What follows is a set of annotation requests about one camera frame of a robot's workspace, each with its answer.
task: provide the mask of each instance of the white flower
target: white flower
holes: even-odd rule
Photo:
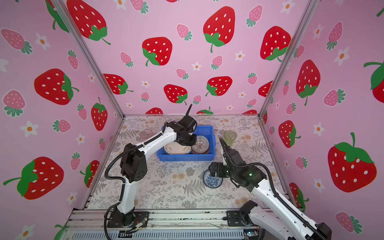
[[[197,71],[200,71],[200,68],[201,68],[201,65],[199,65],[198,62],[196,62],[195,64],[192,64],[192,67],[193,67],[193,70],[197,70]]]
[[[243,53],[243,50],[241,50],[239,53],[235,53],[235,56],[236,56],[235,61],[237,60],[242,61],[243,58],[245,57],[245,54]]]
[[[79,142],[78,144],[82,144],[82,143],[85,143],[85,136],[81,135],[81,133],[79,134],[79,137],[76,138],[76,140]]]
[[[29,135],[37,135],[36,129],[39,127],[37,124],[32,124],[31,121],[26,122],[26,126],[20,127],[21,130],[25,131],[25,137]]]
[[[313,39],[320,37],[320,33],[323,30],[323,28],[324,27],[322,27],[320,24],[319,24],[319,26],[317,26],[317,28],[313,31],[313,34],[314,34]]]
[[[280,13],[289,13],[291,11],[291,8],[293,8],[296,4],[292,2],[292,0],[288,0],[286,2],[282,3],[283,8],[281,9]]]
[[[9,62],[5,59],[0,59],[0,71],[7,72],[7,69],[5,68],[5,65],[7,65]]]
[[[239,98],[244,98],[245,95],[246,95],[246,93],[244,93],[244,91],[243,91],[243,92],[239,93]]]
[[[15,239],[17,239],[17,240],[26,240],[27,238],[32,237],[33,236],[33,228],[34,227],[35,227],[34,224],[31,225],[30,227],[24,226],[22,233],[17,235],[17,237],[15,237]]]
[[[317,190],[319,190],[319,192],[321,192],[322,189],[325,189],[324,185],[321,184],[321,179],[314,178],[313,180],[314,180],[313,187],[317,188]]]
[[[67,201],[70,203],[70,205],[72,204],[72,202],[76,201],[76,194],[77,192],[71,192],[70,197],[67,198]]]
[[[141,81],[141,85],[144,86],[145,88],[148,88],[148,86],[150,86],[148,81]]]
[[[127,2],[127,0],[113,0],[115,3],[116,3],[116,8],[117,9],[124,9],[124,10],[126,10],[126,8],[125,8],[125,3]]]
[[[346,49],[343,50],[339,50],[337,52],[337,57],[335,58],[335,63],[339,63],[339,66],[341,66],[341,64],[343,63],[344,60],[347,60],[349,59],[349,55],[347,54],[348,53],[348,50],[349,50],[349,47],[347,47]]]
[[[321,136],[321,133],[324,132],[325,130],[323,127],[321,127],[321,122],[317,125],[314,124],[313,127],[314,127],[313,134],[317,134],[319,135],[319,137]]]
[[[41,45],[41,47],[44,49],[44,50],[47,50],[47,48],[50,48],[51,45],[47,42],[47,37],[46,36],[40,36],[38,33],[36,33],[36,43]]]
[[[95,77],[93,76],[92,73],[90,75],[88,75],[88,78],[89,78],[90,83],[95,83]]]

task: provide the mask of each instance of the pink wall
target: pink wall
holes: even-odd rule
[[[304,52],[292,59],[268,108],[266,126],[286,179],[300,188],[302,200],[309,198],[305,203],[297,200],[305,204],[308,216],[330,226],[332,239],[382,235],[383,65],[364,64],[384,60],[384,16],[376,16],[383,7],[375,0],[363,5],[321,2],[301,40]],[[310,88],[303,91],[305,84]],[[296,137],[301,136],[294,144],[289,141],[295,135],[291,124]]]
[[[115,97],[126,114],[144,114],[152,108],[160,108],[166,114],[184,113],[185,104],[193,101],[200,104],[194,105],[192,113],[204,109],[215,114],[259,111],[265,100],[265,95],[258,93],[259,89],[262,91],[264,85],[270,86],[268,83],[273,80],[279,66],[274,56],[283,54],[284,47],[289,44],[289,35],[294,34],[307,5],[307,0],[262,0],[257,3],[251,0],[147,0],[143,5],[132,5],[131,2],[135,1],[67,1],[68,9],[102,72],[114,74],[115,79],[127,82],[128,91],[125,91],[126,86],[118,88],[117,81],[111,83],[112,90],[117,93]],[[218,19],[215,15],[207,22],[217,11]],[[97,27],[96,31],[90,28],[92,25]],[[207,42],[204,33],[207,33],[211,43]],[[220,34],[218,42],[212,40],[211,33]],[[264,35],[269,43],[267,46],[263,41]],[[215,44],[213,53],[210,52],[212,43]],[[271,61],[262,59],[261,56],[269,56],[270,47],[273,50],[279,47],[277,52],[282,52],[276,53]],[[153,52],[158,54],[158,61],[154,54],[152,62],[157,62],[159,66],[148,61]],[[215,66],[211,67],[214,63],[219,66],[216,70],[213,70]],[[256,74],[257,80],[252,75],[248,80],[251,73]],[[113,79],[111,75],[108,77],[109,81]],[[215,84],[211,86],[218,84],[216,87],[219,87],[211,91],[218,96],[211,95],[207,90],[207,82],[211,78],[215,78]],[[227,81],[222,88],[221,81]],[[164,91],[168,84],[179,87],[174,89],[171,86],[171,98]],[[173,93],[183,95],[181,103],[175,103],[178,99]]]
[[[31,239],[54,239],[60,230],[55,225],[65,224],[72,209],[80,208],[88,190],[80,171],[92,177],[90,171],[94,167],[89,172],[86,168],[92,161],[101,161],[104,150],[99,139],[105,140],[107,148],[118,118],[114,118],[114,109],[99,83],[90,82],[91,70],[71,35],[63,30],[66,27],[55,23],[56,30],[53,29],[54,18],[45,1],[9,0],[2,5],[0,16],[0,85],[5,109],[0,114],[0,176],[1,182],[22,177],[1,187],[2,213],[6,216],[0,220],[2,238],[25,239],[24,234]],[[32,53],[23,54],[22,47]],[[76,59],[68,59],[69,50],[76,53]],[[41,75],[51,69],[58,70]],[[71,101],[71,88],[64,73],[72,87],[79,89],[73,90]],[[91,109],[99,102],[98,97],[108,112],[101,131],[91,119]],[[80,116],[78,104],[83,104],[87,112],[85,120],[85,110]],[[70,124],[70,129],[61,121],[57,132],[52,125],[62,119]],[[79,134],[85,136],[83,143],[77,140]],[[75,153],[79,153],[80,160],[76,156],[72,161]]]

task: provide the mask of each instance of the patterned bowl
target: patterned bowl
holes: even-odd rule
[[[209,170],[206,170],[203,174],[203,181],[209,188],[218,188],[223,183],[222,177],[212,177]]]

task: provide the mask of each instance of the red strawberry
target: red strawberry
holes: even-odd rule
[[[296,163],[296,166],[300,169],[307,168],[308,166],[308,161],[304,157],[298,157],[295,163]]]
[[[345,100],[346,95],[347,94],[342,89],[337,90],[337,92],[336,90],[332,90],[325,96],[324,104],[333,107],[336,103],[342,103],[342,101]]]
[[[331,51],[337,45],[337,41],[341,38],[343,33],[343,23],[338,22],[333,27],[332,31],[329,33],[328,42],[327,42],[327,50]]]
[[[279,26],[271,27],[264,35],[262,47],[260,49],[260,57],[264,60],[274,60],[283,55],[287,51],[287,47],[291,42],[291,35]]]
[[[341,142],[328,152],[328,165],[335,186],[344,192],[353,192],[370,184],[376,178],[376,167],[368,153],[355,147],[355,134],[351,132],[353,146]]]
[[[257,114],[257,111],[256,110],[249,110],[249,111],[246,111],[245,113],[242,113],[242,114]]]
[[[4,111],[6,115],[11,117],[20,116],[23,114],[22,108],[25,108],[25,101],[20,92],[10,90],[4,97],[3,103],[5,104]]]
[[[67,132],[71,129],[71,124],[65,119],[56,120],[53,122],[52,128],[56,132]]]
[[[278,131],[281,140],[287,148],[290,148],[295,144],[296,138],[301,138],[301,136],[296,137],[296,128],[290,120],[280,124]]]
[[[213,112],[211,112],[211,107],[209,107],[208,110],[201,110],[198,111],[196,114],[213,114]]]
[[[140,11],[141,14],[147,14],[149,12],[149,6],[147,5],[147,2],[144,2],[143,0],[130,0],[132,7],[136,11]]]
[[[275,127],[272,126],[272,127],[269,128],[269,134],[273,135],[274,133],[275,133]]]
[[[192,32],[188,29],[187,26],[178,24],[176,26],[176,30],[179,37],[184,38],[185,41],[192,40]]]
[[[104,77],[114,94],[121,95],[127,91],[133,92],[132,90],[128,90],[128,84],[124,78],[114,74],[104,74]]]
[[[72,49],[70,49],[68,50],[68,55],[68,61],[70,65],[73,67],[73,69],[77,69],[77,67],[79,66],[79,61],[76,58],[76,54],[74,53],[74,51],[72,51]]]
[[[233,37],[235,32],[235,11],[231,7],[222,7],[215,12],[203,26],[205,40],[213,45],[223,46]]]
[[[197,95],[193,98],[193,104],[198,105],[201,102],[201,96]]]
[[[221,64],[223,64],[223,57],[221,55],[218,55],[217,57],[212,59],[211,68],[213,70],[217,70],[221,66]]]
[[[98,11],[82,0],[67,0],[67,7],[81,35],[111,45],[103,39],[107,36],[107,23]]]
[[[296,103],[290,103],[285,112],[291,115],[296,110]]]
[[[248,102],[247,104],[247,108],[251,108],[253,107],[255,104],[256,104],[257,100],[256,99],[252,99],[251,101]]]
[[[172,43],[166,37],[148,38],[142,44],[144,57],[153,65],[163,66],[169,62],[172,53]]]
[[[272,82],[273,81],[270,81],[264,85],[262,85],[260,88],[259,88],[259,95],[260,96],[263,96],[263,97],[266,97],[268,92],[269,92],[269,89],[271,88],[272,86]]]
[[[288,93],[288,90],[289,90],[289,81],[288,80],[285,80],[285,82],[284,82],[284,87],[283,87],[283,95],[285,96],[285,95],[287,95],[287,93]]]
[[[373,96],[380,102],[384,103],[384,62],[369,62],[365,63],[364,67],[370,65],[380,65],[371,76],[371,90]]]
[[[120,53],[120,59],[123,63],[125,63],[125,65],[129,68],[133,67],[133,62],[132,62],[132,58],[126,54],[125,52],[121,52]]]
[[[149,100],[149,94],[147,92],[143,92],[140,96],[141,100],[145,103]]]
[[[7,180],[3,185],[20,179],[17,191],[22,197],[32,200],[56,188],[63,177],[64,171],[57,163],[47,157],[38,157],[23,168],[21,177]]]
[[[360,224],[360,221],[357,220],[354,216],[349,216],[345,212],[339,212],[335,215],[337,222],[345,228],[345,230],[353,233],[355,231],[357,234],[362,234],[363,226]]]
[[[32,53],[32,46],[28,41],[24,41],[24,38],[20,33],[3,28],[1,29],[1,35],[3,35],[3,38],[12,48],[20,50],[22,53],[28,55]]]
[[[304,106],[307,106],[308,96],[314,94],[320,84],[320,72],[312,60],[306,60],[301,66],[296,82],[296,92],[301,98],[306,98]]]
[[[35,79],[35,90],[43,98],[59,105],[68,104],[73,97],[71,80],[60,69],[53,68]]]
[[[84,183],[85,185],[87,186],[87,188],[89,188],[89,186],[91,185],[92,183],[92,180],[93,180],[93,177],[95,176],[95,173],[97,171],[97,169],[99,168],[99,164],[100,162],[97,161],[97,160],[93,160],[86,168],[85,170],[85,173],[82,173],[80,171],[80,173],[82,175],[85,175],[84,176]]]
[[[251,85],[254,85],[254,84],[256,83],[256,81],[257,81],[256,74],[255,74],[255,73],[250,73],[250,74],[248,75],[248,80],[247,80],[247,82],[248,82],[249,84],[251,84]]]
[[[187,105],[185,100],[188,98],[188,92],[185,88],[168,84],[164,86],[164,93],[171,103],[184,102]]]
[[[176,74],[179,78],[182,78],[183,80],[187,80],[189,78],[188,73],[184,69],[176,69]]]
[[[100,149],[104,151],[105,150],[105,141],[103,138],[99,139],[99,145],[100,145]]]
[[[223,76],[223,77],[215,77],[211,78],[207,82],[207,94],[210,93],[212,96],[221,96],[224,93],[227,92],[229,87],[232,85],[232,78],[228,76]]]
[[[163,114],[163,111],[160,108],[149,109],[145,114]]]
[[[303,212],[305,212],[305,203],[308,202],[310,199],[307,198],[307,200],[304,200],[303,193],[301,192],[300,188],[296,185],[296,183],[291,182],[289,184],[289,187],[291,189],[293,198],[295,200],[296,206],[301,207],[303,209]]]
[[[99,103],[95,103],[91,109],[91,117],[96,130],[101,131],[107,122],[108,112],[105,106],[101,104],[100,98]]]
[[[249,28],[253,27],[254,25],[256,25],[256,22],[258,20],[260,20],[260,18],[262,17],[262,12],[263,12],[263,6],[261,5],[257,5],[256,7],[254,7],[249,13],[248,13],[248,17],[247,18],[247,26]]]
[[[71,168],[73,171],[75,171],[79,165],[80,165],[80,153],[78,152],[75,152],[72,156],[72,160],[71,160]]]
[[[82,120],[87,119],[87,109],[84,108],[84,105],[79,103],[79,105],[77,105],[77,111],[79,111],[79,117]]]

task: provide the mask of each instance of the pink strawberry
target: pink strawberry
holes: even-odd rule
[[[288,93],[288,89],[289,89],[289,81],[288,80],[285,80],[285,82],[284,82],[284,87],[283,87],[283,95],[285,96],[285,95],[287,95],[287,93]]]
[[[247,25],[249,28],[256,25],[256,22],[260,20],[260,18],[262,17],[262,12],[263,12],[263,6],[261,5],[257,5],[249,12],[248,14],[249,18],[247,18]]]
[[[201,102],[201,96],[197,95],[193,98],[193,104],[198,105]]]
[[[192,40],[192,32],[188,29],[187,26],[178,24],[176,26],[176,30],[179,37],[184,38],[185,41]]]
[[[189,78],[188,73],[184,69],[176,69],[176,74],[179,78],[182,78],[183,80],[187,80]]]
[[[87,119],[87,109],[84,108],[84,105],[79,103],[79,105],[77,105],[77,111],[79,111],[79,117],[82,120]]]
[[[70,49],[68,50],[68,55],[68,61],[70,65],[73,67],[73,69],[77,69],[77,67],[79,66],[79,61],[76,58],[76,54],[74,53],[74,51],[72,51],[72,49]]]
[[[296,110],[296,103],[290,103],[286,109],[286,113],[291,115]]]
[[[349,216],[345,212],[339,212],[335,215],[337,222],[345,228],[345,230],[353,233],[355,231],[357,234],[362,234],[363,226],[360,224],[360,221],[357,220],[354,216]]]
[[[247,104],[247,108],[251,108],[253,107],[255,104],[256,104],[257,100],[256,99],[252,99],[251,101],[248,102]]]
[[[120,59],[123,63],[125,63],[125,65],[129,68],[133,67],[133,62],[132,62],[132,58],[126,54],[125,52],[121,52],[120,53]]]
[[[300,169],[307,168],[308,166],[307,159],[305,159],[304,157],[298,157],[295,163],[296,163],[296,166]]]
[[[327,42],[327,50],[331,51],[337,45],[337,41],[341,38],[343,33],[343,23],[338,22],[333,27],[332,31],[329,33],[328,42]]]
[[[140,96],[143,102],[147,102],[149,100],[149,94],[147,92],[143,92]]]
[[[71,168],[73,171],[75,171],[80,165],[80,153],[75,152],[72,156],[71,160]]]
[[[19,117],[23,114],[22,108],[25,108],[25,101],[20,92],[16,90],[10,90],[4,97],[3,103],[6,105],[4,111],[6,115],[11,117]]]
[[[28,41],[24,41],[24,38],[20,33],[3,28],[1,29],[1,35],[3,35],[3,38],[12,48],[20,50],[24,54],[31,55],[32,46]]]
[[[53,122],[52,128],[56,132],[67,132],[71,129],[71,124],[65,119],[56,120]]]
[[[149,6],[147,5],[147,2],[143,2],[143,0],[130,0],[132,7],[136,11],[140,11],[141,14],[147,14],[149,12]]]
[[[346,95],[342,89],[337,90],[337,92],[336,90],[332,90],[325,96],[324,104],[330,107],[335,106],[336,103],[341,104],[345,100]]]
[[[99,139],[99,144],[100,144],[100,149],[104,151],[105,150],[105,141],[103,138]]]
[[[221,66],[221,64],[223,64],[223,57],[221,55],[218,55],[217,57],[212,59],[211,68],[213,70],[217,70]]]
[[[275,133],[275,127],[272,126],[272,127],[269,128],[269,134],[273,135],[274,133]]]
[[[256,74],[255,74],[255,73],[250,73],[250,74],[248,75],[248,80],[247,80],[247,82],[248,82],[249,84],[251,84],[251,85],[254,85],[254,84],[256,83],[256,81],[257,81]]]

